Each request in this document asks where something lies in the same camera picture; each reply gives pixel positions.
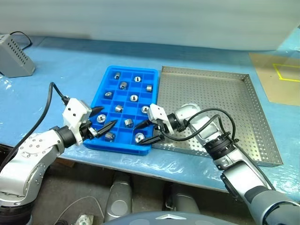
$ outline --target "blue plastic tray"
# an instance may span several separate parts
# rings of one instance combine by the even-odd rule
[[[120,78],[114,79],[117,72],[120,72]],[[141,77],[141,82],[135,82],[134,77]],[[122,81],[127,82],[126,90],[119,88]],[[152,85],[152,92],[147,92],[147,85]],[[106,92],[112,92],[112,98],[104,96]],[[131,102],[130,96],[137,95],[138,101]],[[141,107],[156,103],[158,94],[158,71],[146,68],[118,67],[110,66],[107,68],[102,82],[96,92],[91,107],[103,106],[104,109],[99,114],[106,115],[105,123],[118,120],[111,132],[115,134],[113,142],[106,142],[104,136],[84,141],[87,148],[96,150],[116,151],[121,153],[146,155],[151,150],[151,146],[139,146],[135,143],[135,134],[143,133],[145,137],[153,135],[153,126],[134,130],[136,124],[147,120],[148,116],[141,112]],[[123,106],[123,112],[115,112],[117,105]],[[97,116],[92,117],[92,127],[100,129],[103,125],[97,122]],[[132,119],[134,126],[126,128],[124,120]]]

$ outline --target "white wall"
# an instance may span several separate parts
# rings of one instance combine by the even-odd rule
[[[0,0],[0,33],[274,50],[300,0]]]

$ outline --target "wire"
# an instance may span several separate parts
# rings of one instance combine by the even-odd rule
[[[192,133],[190,136],[187,136],[187,137],[184,137],[184,138],[177,138],[177,137],[174,137],[174,136],[171,136],[171,135],[168,135],[165,131],[161,130],[162,134],[164,136],[166,136],[167,138],[170,138],[171,140],[173,141],[177,141],[177,142],[183,142],[183,141],[187,141],[193,137],[195,137],[196,135],[198,135],[201,131],[203,131],[212,121],[214,121],[216,118],[219,119],[219,123],[220,123],[220,127],[223,131],[223,133],[226,133],[224,131],[224,127],[223,127],[223,124],[222,124],[222,121],[221,121],[221,117],[219,114],[216,114],[214,115],[209,121],[207,121],[201,128],[199,128],[196,132]]]
[[[52,99],[52,92],[53,92],[53,87],[54,89],[58,92],[59,95],[62,95],[62,93],[58,90],[57,86],[55,85],[55,83],[51,82],[49,84],[49,91],[48,91],[48,98],[47,98],[47,102],[46,102],[46,106],[45,109],[42,113],[42,115],[40,116],[40,118],[38,119],[38,121],[36,122],[36,124],[30,129],[30,131],[22,138],[21,141],[19,141],[19,143],[9,152],[9,154],[5,157],[4,161],[2,162],[1,166],[0,166],[0,172],[2,171],[2,169],[5,167],[5,165],[10,161],[10,159],[15,155],[15,153],[18,151],[18,148],[23,144],[23,142],[33,133],[33,131],[35,131],[35,129],[40,125],[40,123],[43,121],[43,119],[45,118],[50,103],[51,103],[51,99]]]
[[[28,40],[29,40],[29,44],[28,44],[27,46],[25,46],[24,48],[22,48],[22,50],[24,50],[24,49],[26,49],[26,48],[32,46],[32,41],[31,41],[31,39],[27,36],[27,34],[25,34],[25,33],[22,32],[22,31],[14,31],[14,32],[11,32],[10,35],[15,34],[15,33],[21,33],[21,34],[23,34],[25,37],[27,37]]]
[[[232,136],[231,136],[231,138],[234,140],[234,137],[235,137],[235,131],[236,131],[235,122],[234,122],[233,118],[231,117],[231,115],[230,115],[227,111],[225,111],[225,110],[223,110],[223,109],[219,109],[219,108],[208,108],[208,109],[203,109],[203,110],[201,110],[200,112],[197,112],[196,114],[194,114],[193,116],[191,116],[191,117],[187,120],[187,122],[186,122],[186,124],[185,124],[186,127],[190,124],[191,120],[192,120],[193,118],[195,118],[196,116],[200,115],[201,113],[204,113],[204,112],[207,112],[207,111],[213,111],[213,110],[215,110],[215,111],[220,111],[220,112],[224,113],[224,114],[229,118],[229,120],[230,120],[230,122],[231,122],[231,125],[232,125]],[[222,124],[222,123],[220,123],[220,127],[221,127],[222,131],[224,132],[224,127],[223,127],[223,124]]]
[[[261,173],[261,175],[263,176],[263,178],[266,180],[266,182],[268,183],[268,185],[270,186],[270,188],[274,191],[276,191],[275,187],[273,186],[273,184],[271,183],[271,181],[269,180],[269,178],[264,174],[264,172],[259,168],[259,166],[257,165],[257,163],[237,144],[235,143],[232,139],[230,139],[233,144],[247,157],[247,159],[253,164],[253,166]]]
[[[65,208],[65,210],[63,210],[63,212],[60,214],[60,216],[57,218],[57,220],[55,221],[55,223],[54,223],[53,225],[55,225],[55,224],[59,221],[59,219],[62,217],[62,215],[64,215],[65,212],[66,212],[72,205],[74,205],[75,203],[77,203],[77,202],[79,202],[79,201],[81,201],[82,199],[85,199],[85,198],[92,198],[92,199],[94,199],[94,200],[96,201],[96,203],[97,203],[97,205],[98,205],[98,207],[99,207],[99,211],[101,212],[102,218],[103,218],[103,220],[104,220],[104,214],[103,214],[102,208],[101,208],[100,203],[98,202],[98,200],[97,200],[95,197],[93,197],[93,196],[85,196],[85,197],[82,197],[82,198],[80,198],[80,199],[77,199],[75,202],[69,204],[69,206],[67,206],[67,207]]]

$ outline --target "black cable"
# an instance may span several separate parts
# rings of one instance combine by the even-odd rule
[[[187,120],[185,126],[187,127],[187,126],[190,124],[191,120],[192,120],[193,118],[195,118],[196,116],[198,116],[199,114],[204,113],[204,112],[207,112],[207,111],[213,111],[213,110],[215,110],[215,111],[220,111],[220,112],[224,113],[224,114],[229,118],[229,120],[230,120],[230,122],[231,122],[231,124],[232,124],[232,137],[231,137],[231,138],[234,140],[234,137],[235,137],[235,131],[236,131],[235,122],[234,122],[233,118],[231,117],[231,115],[230,115],[227,111],[225,111],[225,110],[223,110],[223,109],[219,109],[219,108],[208,108],[208,109],[203,109],[203,110],[201,110],[200,112],[197,112],[196,114],[194,114],[193,116],[191,116],[191,117]],[[220,123],[220,127],[221,127],[222,131],[224,132],[224,127],[223,127],[223,124],[222,124],[222,123]]]
[[[177,137],[173,137],[172,135],[168,135],[165,131],[161,130],[162,134],[164,136],[166,136],[167,138],[170,138],[173,141],[177,141],[177,142],[183,142],[183,141],[187,141],[195,136],[197,136],[201,131],[203,131],[212,121],[214,121],[216,118],[219,118],[219,123],[220,123],[220,127],[223,128],[223,124],[221,121],[221,117],[219,114],[214,115],[209,121],[207,121],[201,128],[199,128],[196,132],[192,133],[190,136],[184,137],[184,138],[177,138]]]
[[[31,39],[27,36],[27,34],[25,34],[25,33],[22,32],[22,31],[14,31],[14,32],[11,32],[10,35],[15,34],[15,33],[21,33],[21,34],[23,34],[25,37],[27,37],[28,40],[29,40],[29,44],[28,44],[27,46],[25,46],[24,48],[22,48],[22,50],[24,50],[24,49],[26,49],[26,48],[32,46],[32,41],[31,41]]]
[[[35,131],[35,129],[40,125],[40,123],[43,121],[43,119],[45,118],[50,103],[51,103],[51,99],[52,99],[52,91],[53,91],[53,87],[54,89],[57,91],[57,93],[59,95],[62,95],[62,93],[59,91],[59,89],[56,87],[54,82],[51,82],[49,84],[49,91],[48,91],[48,98],[47,98],[47,102],[46,102],[46,106],[45,109],[42,113],[42,115],[40,116],[40,118],[38,119],[38,121],[36,122],[36,124],[30,129],[30,131],[22,138],[21,141],[19,141],[19,143],[10,151],[10,153],[6,156],[6,158],[4,159],[4,161],[2,162],[1,166],[0,166],[0,172],[2,171],[2,169],[5,167],[5,165],[10,161],[10,159],[14,156],[14,154],[18,151],[18,148],[23,144],[23,142],[33,133],[33,131]]]
[[[269,180],[269,178],[264,174],[264,172],[259,168],[259,166],[257,165],[257,163],[237,144],[235,143],[230,137],[228,137],[233,144],[247,157],[247,159],[253,164],[253,166],[261,173],[261,175],[263,176],[263,178],[266,180],[266,182],[268,183],[268,185],[270,186],[270,188],[274,191],[276,191],[275,187],[273,186],[273,184],[271,183],[271,181]]]

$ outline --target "yellow tape marking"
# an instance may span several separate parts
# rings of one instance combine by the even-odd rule
[[[293,66],[293,65],[284,65],[284,64],[277,64],[277,63],[273,63],[273,67],[275,68],[277,74],[278,74],[278,77],[280,80],[282,81],[293,81],[293,82],[300,82],[300,80],[297,80],[297,79],[288,79],[288,78],[283,78],[282,75],[280,74],[277,66],[282,66],[282,67],[293,67],[293,68],[300,68],[300,66]]]

